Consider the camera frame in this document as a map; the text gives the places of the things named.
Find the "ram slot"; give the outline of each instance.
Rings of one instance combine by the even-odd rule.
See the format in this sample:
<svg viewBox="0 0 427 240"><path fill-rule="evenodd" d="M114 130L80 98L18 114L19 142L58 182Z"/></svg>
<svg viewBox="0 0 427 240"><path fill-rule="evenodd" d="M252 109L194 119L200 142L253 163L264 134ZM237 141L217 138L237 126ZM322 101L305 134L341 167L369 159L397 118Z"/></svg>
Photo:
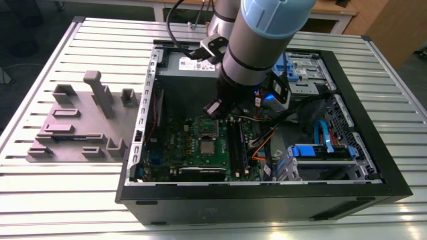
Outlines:
<svg viewBox="0 0 427 240"><path fill-rule="evenodd" d="M237 141L237 148L238 148L238 170L242 174L248 174L249 165L248 165L248 155L246 155L246 143L245 143L245 134L242 131L242 124L241 122L237 123L237 131L238 131L238 141Z"/></svg>
<svg viewBox="0 0 427 240"><path fill-rule="evenodd" d="M226 141L228 141L228 155L229 155L229 169L230 169L230 175L233 177L237 177L240 174L237 172L237 143L234 141L234 123L226 122Z"/></svg>
<svg viewBox="0 0 427 240"><path fill-rule="evenodd" d="M234 177L241 177L248 173L246 145L240 122L226 123L229 169Z"/></svg>

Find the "aluminum slotted table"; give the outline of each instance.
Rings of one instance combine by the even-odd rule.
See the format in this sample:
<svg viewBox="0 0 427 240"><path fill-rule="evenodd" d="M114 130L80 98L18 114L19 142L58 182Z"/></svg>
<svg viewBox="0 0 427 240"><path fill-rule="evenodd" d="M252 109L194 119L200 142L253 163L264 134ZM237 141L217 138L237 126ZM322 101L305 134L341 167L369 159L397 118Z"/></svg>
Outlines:
<svg viewBox="0 0 427 240"><path fill-rule="evenodd" d="M182 41L205 37L201 26L189 31L172 23L172 31ZM98 70L110 92L141 93L153 40L168 39L160 22L74 18L0 137L0 238L425 239L427 114L376 46L358 36L300 32L288 47L334 52L413 192L393 204L337 221L142 226L114 203L121 163L25 160L55 85L89 91L82 75Z"/></svg>

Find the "black computer case frame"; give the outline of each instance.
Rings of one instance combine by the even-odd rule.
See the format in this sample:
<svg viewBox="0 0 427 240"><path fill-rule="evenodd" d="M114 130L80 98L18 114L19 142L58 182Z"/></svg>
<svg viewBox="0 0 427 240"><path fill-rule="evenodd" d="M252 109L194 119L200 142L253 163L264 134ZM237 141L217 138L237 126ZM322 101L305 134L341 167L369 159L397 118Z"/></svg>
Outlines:
<svg viewBox="0 0 427 240"><path fill-rule="evenodd" d="M333 52L289 50L322 58L382 184L125 186L124 160L116 203L144 225L336 220L412 195Z"/></svg>

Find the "motherboard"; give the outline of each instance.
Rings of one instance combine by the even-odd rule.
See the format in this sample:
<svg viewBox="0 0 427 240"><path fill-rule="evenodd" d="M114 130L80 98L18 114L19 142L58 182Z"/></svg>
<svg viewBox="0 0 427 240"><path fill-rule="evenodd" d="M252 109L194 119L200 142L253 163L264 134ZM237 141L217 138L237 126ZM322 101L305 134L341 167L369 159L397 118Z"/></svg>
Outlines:
<svg viewBox="0 0 427 240"><path fill-rule="evenodd" d="M149 182L258 181L260 167L246 156L256 133L241 118L210 120L205 116L169 118L161 130L161 144L150 147L144 167Z"/></svg>

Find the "green circuit board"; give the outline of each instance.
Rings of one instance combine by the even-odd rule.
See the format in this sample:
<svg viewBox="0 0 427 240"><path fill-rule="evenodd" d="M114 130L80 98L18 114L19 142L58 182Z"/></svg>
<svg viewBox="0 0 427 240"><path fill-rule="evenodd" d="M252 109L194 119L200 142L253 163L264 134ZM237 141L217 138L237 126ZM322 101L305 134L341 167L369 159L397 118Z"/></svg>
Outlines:
<svg viewBox="0 0 427 240"><path fill-rule="evenodd" d="M252 122L244 120L241 126L244 139L249 142L254 139ZM244 176L232 174L225 120L169 118L162 134L162 150L150 153L150 157L160 159L149 169L153 182L170 182L173 169L181 167L225 169L225 182L260 180L257 166L249 167Z"/></svg>

